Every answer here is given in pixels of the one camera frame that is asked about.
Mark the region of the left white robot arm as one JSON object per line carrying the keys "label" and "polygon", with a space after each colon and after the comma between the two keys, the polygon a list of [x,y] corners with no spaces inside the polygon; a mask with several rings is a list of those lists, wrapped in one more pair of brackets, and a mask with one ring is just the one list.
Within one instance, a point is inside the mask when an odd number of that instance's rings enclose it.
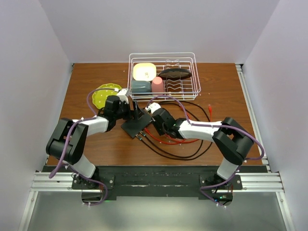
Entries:
{"label": "left white robot arm", "polygon": [[84,155],[84,148],[88,136],[109,132],[119,119],[125,121],[122,129],[134,137],[148,125],[151,116],[140,109],[137,102],[130,105],[127,96],[111,95],[107,97],[104,107],[93,117],[60,119],[46,145],[46,153],[58,159],[49,178],[52,179],[61,167],[67,167],[78,179],[83,179],[83,184],[89,189],[106,189],[106,185],[100,180],[99,170]]}

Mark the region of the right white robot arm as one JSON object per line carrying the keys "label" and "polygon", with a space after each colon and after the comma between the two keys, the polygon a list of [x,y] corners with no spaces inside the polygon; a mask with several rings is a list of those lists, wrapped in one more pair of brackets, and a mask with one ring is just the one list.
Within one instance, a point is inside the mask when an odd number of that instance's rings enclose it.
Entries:
{"label": "right white robot arm", "polygon": [[160,135],[168,135],[176,139],[199,139],[215,143],[223,155],[223,160],[209,185],[226,189],[231,184],[234,172],[246,159],[254,141],[234,119],[227,117],[218,122],[198,122],[186,118],[174,119],[164,108],[146,111],[154,119],[154,127]]}

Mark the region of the black network switch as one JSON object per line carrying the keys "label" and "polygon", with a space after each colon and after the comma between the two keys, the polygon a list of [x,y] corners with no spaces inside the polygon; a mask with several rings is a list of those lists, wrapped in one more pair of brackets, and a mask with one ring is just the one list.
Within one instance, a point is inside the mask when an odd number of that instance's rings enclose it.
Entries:
{"label": "black network switch", "polygon": [[121,128],[133,139],[140,131],[150,125],[151,121],[151,115],[145,113],[139,119],[126,121],[121,125]]}

